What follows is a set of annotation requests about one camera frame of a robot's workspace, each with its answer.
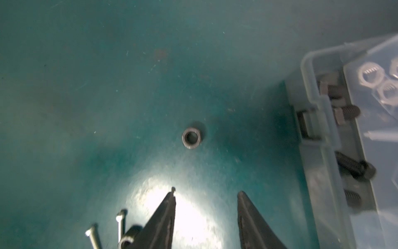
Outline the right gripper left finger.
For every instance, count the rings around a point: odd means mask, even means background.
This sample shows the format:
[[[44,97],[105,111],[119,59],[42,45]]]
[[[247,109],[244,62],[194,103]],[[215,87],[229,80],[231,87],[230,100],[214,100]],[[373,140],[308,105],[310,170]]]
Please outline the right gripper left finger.
[[[167,193],[148,223],[134,236],[127,249],[170,249],[173,242],[176,198],[175,187]]]

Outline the black hex bolt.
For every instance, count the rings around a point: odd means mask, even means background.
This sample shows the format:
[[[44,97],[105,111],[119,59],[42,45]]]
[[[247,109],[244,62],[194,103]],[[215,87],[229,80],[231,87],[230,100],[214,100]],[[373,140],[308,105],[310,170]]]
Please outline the black hex bolt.
[[[335,152],[335,157],[338,165],[354,178],[370,180],[376,175],[376,168],[367,161],[356,161],[339,151]]]
[[[346,105],[341,107],[334,106],[333,114],[336,123],[340,126],[360,116],[361,110],[356,105]]]
[[[358,209],[362,205],[361,196],[352,190],[344,189],[347,205],[351,208]]]

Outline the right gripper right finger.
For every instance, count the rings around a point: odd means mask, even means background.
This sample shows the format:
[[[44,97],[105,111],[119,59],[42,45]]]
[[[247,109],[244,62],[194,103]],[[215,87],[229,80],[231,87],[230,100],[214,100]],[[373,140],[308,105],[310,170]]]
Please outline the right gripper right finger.
[[[238,228],[242,249],[285,249],[244,191],[237,194]]]

